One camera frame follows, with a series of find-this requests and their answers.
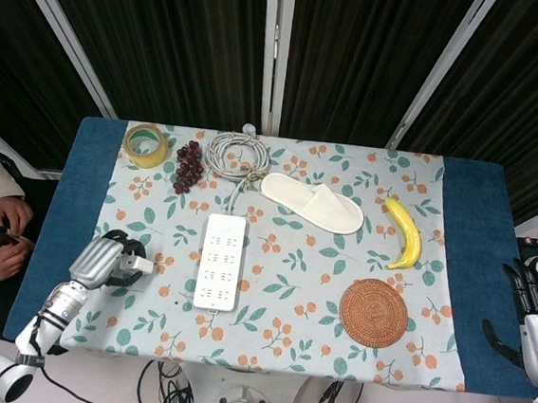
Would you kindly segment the bystander bare hand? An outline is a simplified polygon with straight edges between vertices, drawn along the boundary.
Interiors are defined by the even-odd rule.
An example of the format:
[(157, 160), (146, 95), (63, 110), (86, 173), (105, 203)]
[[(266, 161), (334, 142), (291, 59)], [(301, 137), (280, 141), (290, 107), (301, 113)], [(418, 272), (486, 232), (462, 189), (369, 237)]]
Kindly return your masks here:
[(22, 235), (28, 222), (33, 218), (33, 211), (20, 197), (0, 197), (0, 228), (8, 227), (14, 236)]
[(0, 282), (20, 271), (29, 255), (29, 250), (30, 246), (26, 241), (0, 247)]

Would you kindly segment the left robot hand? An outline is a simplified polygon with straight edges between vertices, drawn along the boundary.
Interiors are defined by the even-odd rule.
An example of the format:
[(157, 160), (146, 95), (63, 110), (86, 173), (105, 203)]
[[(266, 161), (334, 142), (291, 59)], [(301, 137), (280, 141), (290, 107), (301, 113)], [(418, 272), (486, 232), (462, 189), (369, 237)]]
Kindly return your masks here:
[(113, 229), (90, 241), (68, 272), (72, 281), (88, 290), (103, 285), (128, 287), (144, 275), (138, 266), (147, 262), (145, 255), (142, 242)]

